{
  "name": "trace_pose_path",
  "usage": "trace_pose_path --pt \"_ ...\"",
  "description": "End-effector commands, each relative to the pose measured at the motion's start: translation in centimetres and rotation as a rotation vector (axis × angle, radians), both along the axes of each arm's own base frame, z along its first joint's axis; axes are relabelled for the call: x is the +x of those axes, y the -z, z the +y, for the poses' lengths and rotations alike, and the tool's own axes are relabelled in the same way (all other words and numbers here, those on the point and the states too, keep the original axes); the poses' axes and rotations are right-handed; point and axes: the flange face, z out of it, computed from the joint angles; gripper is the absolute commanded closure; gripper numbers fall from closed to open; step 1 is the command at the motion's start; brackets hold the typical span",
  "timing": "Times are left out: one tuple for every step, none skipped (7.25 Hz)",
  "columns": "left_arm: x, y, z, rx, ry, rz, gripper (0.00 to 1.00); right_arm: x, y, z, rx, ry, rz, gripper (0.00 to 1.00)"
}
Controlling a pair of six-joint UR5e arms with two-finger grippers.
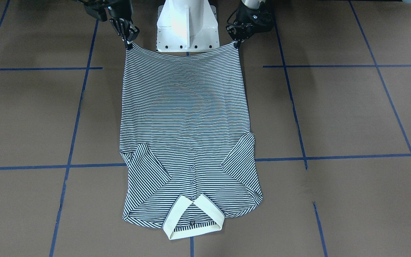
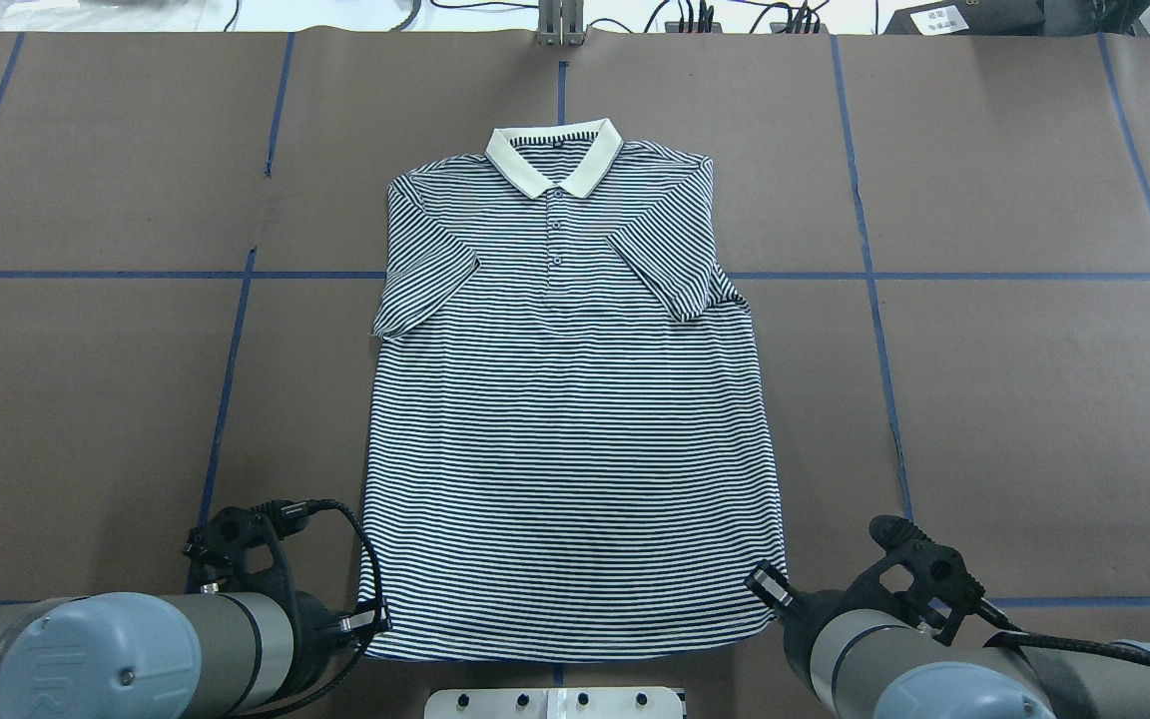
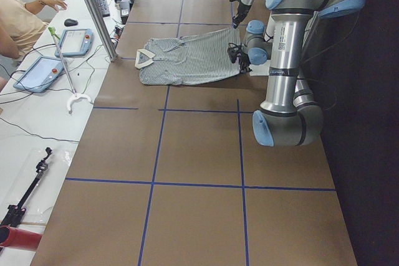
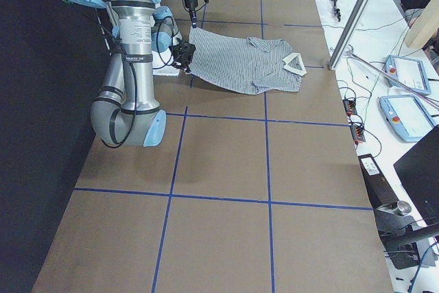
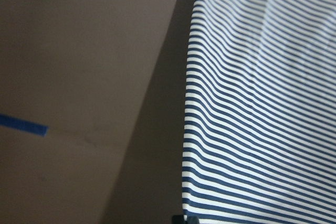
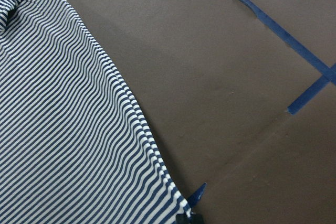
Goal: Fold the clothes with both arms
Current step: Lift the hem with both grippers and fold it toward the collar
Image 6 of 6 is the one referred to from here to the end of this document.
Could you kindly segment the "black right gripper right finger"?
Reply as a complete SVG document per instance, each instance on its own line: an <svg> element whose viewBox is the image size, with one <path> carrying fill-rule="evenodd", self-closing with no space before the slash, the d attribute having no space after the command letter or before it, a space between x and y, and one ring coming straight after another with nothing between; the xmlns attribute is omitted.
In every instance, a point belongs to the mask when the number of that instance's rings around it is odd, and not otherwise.
<svg viewBox="0 0 336 224"><path fill-rule="evenodd" d="M191 214L191 224L204 224L204 218L202 214L192 213Z"/></svg>

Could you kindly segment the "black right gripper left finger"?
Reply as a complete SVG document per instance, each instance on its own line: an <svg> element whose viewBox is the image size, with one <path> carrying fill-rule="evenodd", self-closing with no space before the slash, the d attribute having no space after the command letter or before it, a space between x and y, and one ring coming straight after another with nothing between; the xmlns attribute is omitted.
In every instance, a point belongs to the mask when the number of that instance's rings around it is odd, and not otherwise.
<svg viewBox="0 0 336 224"><path fill-rule="evenodd" d="M177 214L175 216L176 219L176 224L189 224L190 223L190 219L188 218L188 216L186 214Z"/></svg>

